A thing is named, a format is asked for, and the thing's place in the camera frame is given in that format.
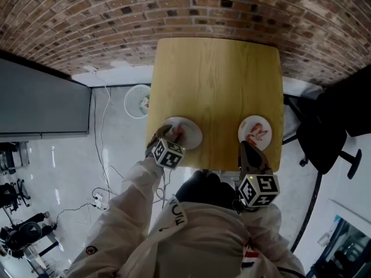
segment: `wooden table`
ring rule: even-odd
[[[158,42],[152,76],[146,141],[172,116],[191,119],[201,129],[201,145],[181,165],[238,170],[237,131],[249,115],[272,127],[264,150],[279,169],[283,132],[283,91],[275,47],[213,38],[165,38]]]

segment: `black chair leg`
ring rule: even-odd
[[[290,137],[290,138],[288,138],[288,139],[286,139],[286,140],[283,140],[283,141],[282,141],[282,145],[285,145],[285,144],[287,144],[287,143],[290,143],[290,142],[292,142],[292,141],[294,141],[294,140],[296,140],[296,139],[297,139],[297,136],[294,135],[294,136],[292,136],[292,137]]]
[[[294,114],[296,115],[296,117],[298,118],[298,120],[300,122],[303,122],[303,120],[304,120],[303,114],[301,114],[301,112],[294,106],[294,104],[292,104],[292,102],[290,101],[289,98],[285,97],[284,100],[283,100],[283,103],[285,105],[290,106],[291,110],[294,112]]]
[[[52,245],[50,245],[47,249],[44,249],[39,253],[40,257],[48,253],[50,250],[52,250],[54,247],[57,247],[59,245],[59,242],[54,242]]]
[[[350,167],[349,172],[348,172],[348,178],[352,179],[354,174],[357,172],[359,163],[361,162],[362,151],[359,149],[355,156],[352,156],[349,153],[341,151],[339,156],[341,156],[344,160],[346,160],[346,161],[348,161],[352,164],[352,166]]]
[[[26,203],[26,200],[31,200],[31,197],[29,197],[27,195],[27,191],[24,187],[24,180],[21,180],[21,179],[18,179],[17,180],[17,186],[18,186],[18,190],[19,190],[19,196],[21,197],[21,199],[23,200],[24,204],[26,207],[29,207],[30,204],[27,204]]]

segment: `brick wall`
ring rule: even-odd
[[[284,76],[326,86],[371,63],[370,32],[371,0],[0,0],[0,49],[70,75],[202,36],[276,46]]]

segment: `black machine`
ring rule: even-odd
[[[21,166],[14,165],[13,154],[18,153]],[[0,142],[0,171],[14,174],[17,169],[28,165],[27,142]]]
[[[24,249],[41,238],[49,235],[56,229],[56,225],[44,225],[42,228],[39,226],[38,222],[42,222],[48,217],[48,212],[39,213],[20,224],[12,224],[11,228],[8,228],[7,226],[1,228],[0,245],[3,250],[15,258],[22,258],[24,256]],[[58,244],[58,242],[54,242],[45,251],[48,252]]]

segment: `white tiled floor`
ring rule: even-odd
[[[132,119],[123,108],[123,98],[129,88],[116,87],[111,89],[111,101],[108,105],[102,131],[104,165],[114,166],[122,175],[143,158],[146,119]],[[105,89],[94,89],[97,96],[96,130],[97,145],[101,149],[100,126],[101,118],[108,96]],[[26,188],[32,197],[32,206],[21,206],[13,213],[15,220],[26,220],[36,213],[49,211],[51,220],[55,221],[59,212],[64,209],[76,209],[92,202],[92,190],[104,188],[102,168],[94,144],[94,103],[90,113],[90,134],[82,138],[66,138],[59,140],[30,141],[30,165],[17,171],[14,175],[0,176],[0,184],[25,179]],[[285,128],[292,131],[296,123],[290,109],[285,108]],[[316,170],[311,164],[305,168],[299,166],[304,154],[299,143],[294,141],[282,148],[281,167],[277,172],[281,186],[281,194],[275,203],[282,210],[281,234],[292,244],[302,225],[311,200]],[[178,168],[172,172],[171,183],[168,185],[168,196],[175,193],[180,185],[189,178],[189,168]],[[109,168],[107,175],[110,188],[119,192],[121,177]],[[103,192],[103,202],[108,200]],[[154,204],[152,221],[161,210],[161,203]],[[89,229],[100,215],[100,211],[84,207],[79,211],[66,211],[59,218],[56,236],[60,239],[63,251],[54,248],[44,257],[47,262],[55,264],[58,271],[67,269],[83,249]],[[0,212],[1,226],[9,226],[4,212]],[[38,251],[45,249],[50,243],[43,240],[35,247]],[[24,261],[11,257],[0,258],[5,268],[14,278],[32,277],[31,268]]]

